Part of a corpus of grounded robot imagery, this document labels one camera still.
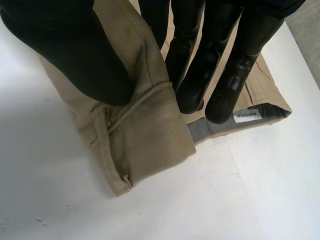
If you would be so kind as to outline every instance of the finger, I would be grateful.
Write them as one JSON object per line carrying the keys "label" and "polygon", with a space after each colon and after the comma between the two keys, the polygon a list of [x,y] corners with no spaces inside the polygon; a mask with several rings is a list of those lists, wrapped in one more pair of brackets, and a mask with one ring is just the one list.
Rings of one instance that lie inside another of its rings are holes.
{"label": "finger", "polygon": [[199,109],[241,12],[240,7],[222,1],[206,1],[199,48],[176,93],[182,113]]}
{"label": "finger", "polygon": [[204,3],[204,0],[171,1],[175,30],[165,63],[175,92],[187,70],[197,40]]}
{"label": "finger", "polygon": [[141,16],[150,26],[159,49],[165,43],[170,0],[139,0]]}

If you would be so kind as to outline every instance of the white surface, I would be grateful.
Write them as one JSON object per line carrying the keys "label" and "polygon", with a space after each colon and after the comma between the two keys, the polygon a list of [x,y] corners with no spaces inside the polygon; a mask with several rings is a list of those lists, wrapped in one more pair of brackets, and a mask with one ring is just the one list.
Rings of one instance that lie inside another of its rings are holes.
{"label": "white surface", "polygon": [[320,91],[285,24],[263,56],[293,110],[115,198],[36,55],[0,24],[1,240],[316,240]]}

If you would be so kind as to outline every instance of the seam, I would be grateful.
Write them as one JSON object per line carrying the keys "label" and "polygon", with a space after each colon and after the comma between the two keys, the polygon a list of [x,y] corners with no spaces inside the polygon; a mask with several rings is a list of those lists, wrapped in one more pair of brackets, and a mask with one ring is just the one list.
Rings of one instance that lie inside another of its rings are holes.
{"label": "seam", "polygon": [[257,62],[256,63],[256,66],[258,67],[258,69],[263,73],[263,75],[265,75],[271,82],[273,82],[272,79],[270,79],[270,77],[261,69],[261,67],[259,66],[259,64]]}
{"label": "seam", "polygon": [[108,129],[108,134],[111,134],[119,125],[129,117],[135,109],[137,109],[143,102],[145,102],[149,97],[151,97],[154,93],[167,88],[171,85],[171,82],[165,81],[155,85],[150,91],[143,94],[137,101],[132,104],[129,109]]}
{"label": "seam", "polygon": [[251,104],[254,105],[254,101],[252,101],[252,96],[251,96],[251,93],[250,93],[250,91],[249,91],[249,88],[248,88],[248,84],[247,84],[247,83],[245,83],[245,88],[246,88],[246,90],[247,90],[247,92],[248,92],[248,94],[249,94]]}

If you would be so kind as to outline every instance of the white label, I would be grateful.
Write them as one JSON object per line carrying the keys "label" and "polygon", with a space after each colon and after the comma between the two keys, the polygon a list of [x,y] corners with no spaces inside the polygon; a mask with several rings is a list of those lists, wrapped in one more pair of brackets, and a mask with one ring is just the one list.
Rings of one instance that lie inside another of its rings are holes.
{"label": "white label", "polygon": [[233,113],[236,124],[262,119],[258,109],[240,110]]}

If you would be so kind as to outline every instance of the beige fabric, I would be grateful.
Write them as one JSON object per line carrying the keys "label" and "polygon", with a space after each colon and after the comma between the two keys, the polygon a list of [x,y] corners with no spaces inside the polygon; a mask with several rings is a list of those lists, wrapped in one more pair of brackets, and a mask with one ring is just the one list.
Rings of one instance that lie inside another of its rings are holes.
{"label": "beige fabric", "polygon": [[[131,1],[138,7],[137,0]],[[80,136],[114,194],[119,196],[141,180],[174,167],[192,155],[195,147],[184,121],[194,122],[204,113],[200,111],[189,116],[179,113],[165,63],[152,32],[128,0],[95,0],[94,10],[115,52],[131,79],[136,81],[131,102],[121,107],[102,104],[79,92],[45,59],[42,59],[42,64],[62,100],[75,113],[75,126]],[[162,50],[164,55],[173,34],[172,22],[168,32],[166,47]],[[227,55],[224,55],[207,99],[226,59]],[[261,103],[271,103],[291,111],[274,85],[262,57],[253,68],[236,109]],[[226,129],[216,136],[232,131]]]}

